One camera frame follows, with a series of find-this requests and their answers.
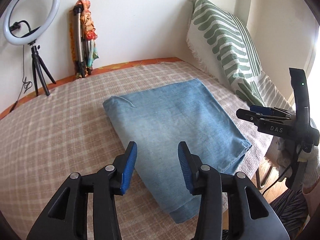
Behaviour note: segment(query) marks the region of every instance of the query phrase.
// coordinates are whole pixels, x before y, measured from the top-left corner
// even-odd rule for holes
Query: striped pillow
[[[187,42],[200,69],[218,78],[248,105],[291,109],[261,69],[245,24],[208,0],[194,0]]]

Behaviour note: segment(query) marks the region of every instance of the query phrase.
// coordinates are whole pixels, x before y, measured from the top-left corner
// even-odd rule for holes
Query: white ring light
[[[44,22],[43,25],[40,26],[39,29],[37,29],[34,33],[32,33],[29,36],[26,36],[24,38],[19,38],[14,36],[10,30],[10,16],[12,14],[12,11],[14,9],[14,7],[16,6],[16,4],[19,2],[19,0],[12,0],[7,8],[7,12],[4,16],[4,22],[3,22],[3,33],[5,38],[7,39],[7,41],[13,45],[23,45],[23,44],[28,44],[32,41],[34,41],[35,39],[37,39],[48,27],[49,25],[52,23],[54,17],[57,14],[58,8],[59,8],[59,4],[60,4],[60,0],[52,0],[52,6],[49,12],[49,15],[46,19],[46,21]]]

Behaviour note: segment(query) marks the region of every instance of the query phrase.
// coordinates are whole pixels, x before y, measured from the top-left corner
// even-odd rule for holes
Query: knitted glove
[[[277,143],[278,158],[277,164],[279,165],[279,175],[281,175],[285,168],[290,165],[290,154],[285,150],[285,140],[279,138]],[[312,187],[320,176],[320,158],[319,149],[314,146],[310,153],[306,153],[303,150],[299,155],[299,160],[307,161],[306,171],[302,180],[303,187]],[[279,181],[282,181],[284,177],[290,177],[292,175],[292,169],[289,168],[284,176]]]

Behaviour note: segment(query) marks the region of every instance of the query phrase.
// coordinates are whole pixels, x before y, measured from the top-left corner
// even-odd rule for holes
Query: silver screw
[[[209,165],[206,165],[206,164],[204,164],[204,165],[201,165],[201,170],[203,170],[203,171],[209,171],[210,170],[210,166]]]
[[[113,165],[106,166],[106,171],[113,171],[115,167]]]
[[[237,177],[239,179],[244,179],[245,178],[245,174],[242,171],[240,171],[240,172],[237,173]]]
[[[77,179],[79,177],[79,173],[74,172],[70,174],[70,179]]]

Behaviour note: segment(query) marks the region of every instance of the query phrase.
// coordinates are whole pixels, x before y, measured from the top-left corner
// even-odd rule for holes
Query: plaid blanket
[[[0,121],[0,210],[25,239],[36,218],[66,177],[111,164],[124,149],[104,113],[112,95],[161,87],[198,78],[252,143],[238,170],[253,176],[271,142],[249,122],[236,117],[246,104],[212,77],[185,62],[136,66],[79,79],[24,103]],[[116,196],[123,239],[191,239],[197,216],[175,224],[164,214],[137,175],[123,197]],[[224,210],[227,208],[224,198]],[[88,239],[93,239],[92,196]]]

